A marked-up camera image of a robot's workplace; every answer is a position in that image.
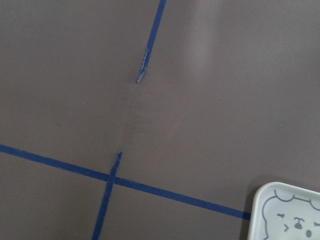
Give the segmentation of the pale green bear tray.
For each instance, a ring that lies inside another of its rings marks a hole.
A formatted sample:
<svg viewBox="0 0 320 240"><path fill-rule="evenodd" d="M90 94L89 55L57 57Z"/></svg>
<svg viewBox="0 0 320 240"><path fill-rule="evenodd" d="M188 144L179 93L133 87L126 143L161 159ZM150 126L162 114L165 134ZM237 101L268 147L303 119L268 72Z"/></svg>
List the pale green bear tray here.
<svg viewBox="0 0 320 240"><path fill-rule="evenodd" d="M320 193L282 182L270 182L255 193L249 240L318 240Z"/></svg>

